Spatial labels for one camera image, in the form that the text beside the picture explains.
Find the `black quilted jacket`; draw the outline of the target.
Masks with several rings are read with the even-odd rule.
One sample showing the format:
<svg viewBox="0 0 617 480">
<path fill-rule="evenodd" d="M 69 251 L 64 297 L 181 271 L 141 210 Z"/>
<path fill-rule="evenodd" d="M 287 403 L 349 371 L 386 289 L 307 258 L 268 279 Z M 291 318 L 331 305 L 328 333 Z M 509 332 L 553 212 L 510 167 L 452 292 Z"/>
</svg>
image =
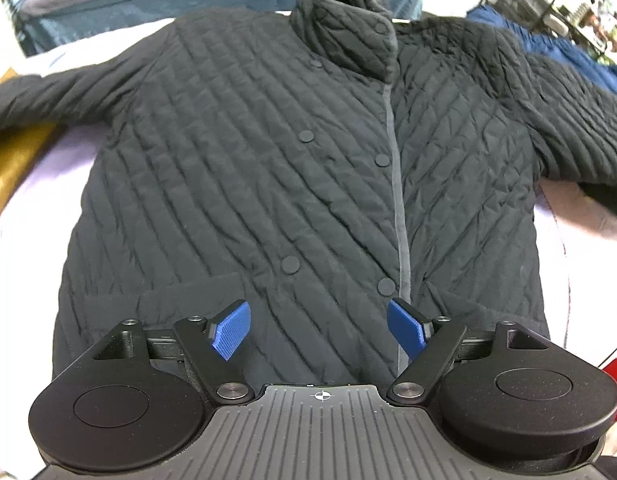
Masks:
<svg viewBox="0 0 617 480">
<path fill-rule="evenodd" d="M 105 122 L 59 290 L 54 370 L 137 318 L 243 299 L 254 386 L 374 384 L 391 298 L 548 331 L 542 178 L 617 188 L 617 96 L 465 20 L 387 0 L 203 9 L 116 58 L 0 84 L 0 129 Z"/>
</svg>

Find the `navy blue fleece garment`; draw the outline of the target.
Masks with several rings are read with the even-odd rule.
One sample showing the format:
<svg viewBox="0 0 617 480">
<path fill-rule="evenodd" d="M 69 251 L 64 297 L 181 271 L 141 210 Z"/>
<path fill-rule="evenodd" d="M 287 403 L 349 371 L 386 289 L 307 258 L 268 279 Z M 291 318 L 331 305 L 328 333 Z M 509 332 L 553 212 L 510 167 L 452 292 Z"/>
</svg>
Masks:
<svg viewBox="0 0 617 480">
<path fill-rule="evenodd" d="M 608 66 L 596 62 L 582 48 L 571 44 L 569 40 L 530 32 L 514 21 L 508 20 L 491 6 L 477 6 L 467 13 L 466 18 L 470 21 L 508 29 L 518 37 L 528 52 L 545 55 L 557 62 L 569 65 L 597 86 L 617 96 L 617 65 Z"/>
</svg>

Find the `mustard yellow garment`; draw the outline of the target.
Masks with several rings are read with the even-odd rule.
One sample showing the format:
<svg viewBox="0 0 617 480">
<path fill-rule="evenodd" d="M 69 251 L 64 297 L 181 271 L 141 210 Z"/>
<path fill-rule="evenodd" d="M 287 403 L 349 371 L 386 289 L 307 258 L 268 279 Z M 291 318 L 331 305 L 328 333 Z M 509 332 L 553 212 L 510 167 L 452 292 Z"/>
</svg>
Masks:
<svg viewBox="0 0 617 480">
<path fill-rule="evenodd" d="M 35 165 L 58 142 L 66 127 L 59 124 L 0 129 L 0 216 Z"/>
</svg>

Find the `black metal rack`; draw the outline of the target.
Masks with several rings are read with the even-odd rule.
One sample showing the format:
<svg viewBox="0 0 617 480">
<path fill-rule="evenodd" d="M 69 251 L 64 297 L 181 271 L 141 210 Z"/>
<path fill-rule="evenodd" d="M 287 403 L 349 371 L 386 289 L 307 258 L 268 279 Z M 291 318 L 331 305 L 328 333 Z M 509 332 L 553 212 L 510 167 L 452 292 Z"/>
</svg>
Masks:
<svg viewBox="0 0 617 480">
<path fill-rule="evenodd" d="M 600 58 L 607 51 L 608 40 L 592 23 L 597 0 L 480 0 L 480 3 L 491 6 L 530 32 L 568 39 L 593 58 Z"/>
</svg>

